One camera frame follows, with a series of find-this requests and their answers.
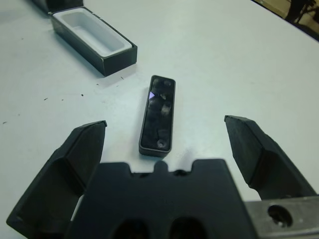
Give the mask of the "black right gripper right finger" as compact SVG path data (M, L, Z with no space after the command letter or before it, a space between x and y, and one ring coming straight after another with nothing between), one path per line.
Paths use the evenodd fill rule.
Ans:
M247 185L262 200L317 195L281 147L251 119L224 118L233 158Z

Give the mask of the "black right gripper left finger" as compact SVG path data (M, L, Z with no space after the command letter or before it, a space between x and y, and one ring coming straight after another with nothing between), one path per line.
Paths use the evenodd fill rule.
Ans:
M106 127L102 120L73 129L21 196L7 225L28 239L64 238L101 161Z

